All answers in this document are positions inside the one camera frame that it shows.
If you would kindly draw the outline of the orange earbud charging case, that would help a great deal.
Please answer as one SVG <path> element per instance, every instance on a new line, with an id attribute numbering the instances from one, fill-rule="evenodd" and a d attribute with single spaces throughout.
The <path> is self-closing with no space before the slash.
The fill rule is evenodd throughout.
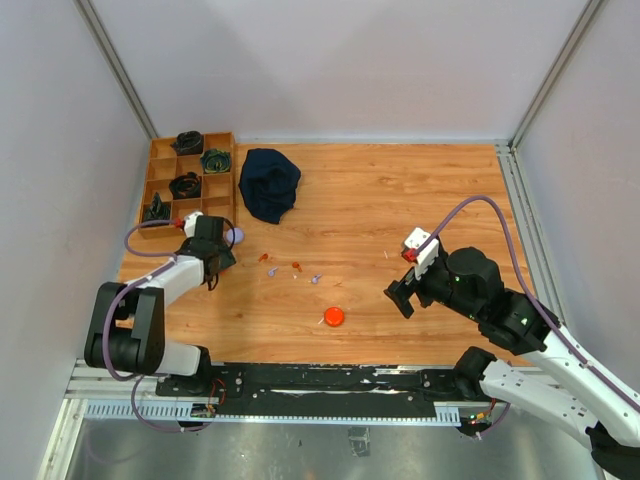
<path id="1" fill-rule="evenodd" d="M 339 327 L 345 321 L 345 313 L 339 307 L 329 307 L 323 314 L 323 322 L 330 327 Z"/>

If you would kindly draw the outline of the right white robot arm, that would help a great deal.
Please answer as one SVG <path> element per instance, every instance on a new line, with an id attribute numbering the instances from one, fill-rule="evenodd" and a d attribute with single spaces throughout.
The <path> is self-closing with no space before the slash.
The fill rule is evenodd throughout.
<path id="1" fill-rule="evenodd" d="M 498 265 L 474 247 L 439 251 L 385 289 L 404 317 L 437 302 L 476 322 L 492 344 L 554 378 L 557 388 L 527 379 L 495 355 L 470 347 L 456 364 L 455 392 L 513 404 L 552 423 L 589 449 L 617 479 L 639 476 L 639 394 L 581 347 L 545 306 L 505 287 Z"/>

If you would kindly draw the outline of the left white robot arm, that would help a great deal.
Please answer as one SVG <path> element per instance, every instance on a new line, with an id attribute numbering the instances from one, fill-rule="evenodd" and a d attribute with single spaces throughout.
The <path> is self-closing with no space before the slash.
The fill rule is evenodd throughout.
<path id="1" fill-rule="evenodd" d="M 195 211 L 182 219 L 149 220 L 133 227 L 125 236 L 132 254 L 153 258 L 150 252 L 133 249 L 129 240 L 143 228 L 171 226 L 184 233 L 167 261 L 155 270 L 129 282 L 106 282 L 96 294 L 84 346 L 84 360 L 93 368 L 104 368 L 118 381 L 138 375 L 177 375 L 190 394 L 207 393 L 214 371 L 202 363 L 202 347 L 166 339 L 165 311 L 186 293 L 207 287 L 214 290 L 220 273 L 236 263 L 233 247 L 236 230 L 224 217 Z"/>

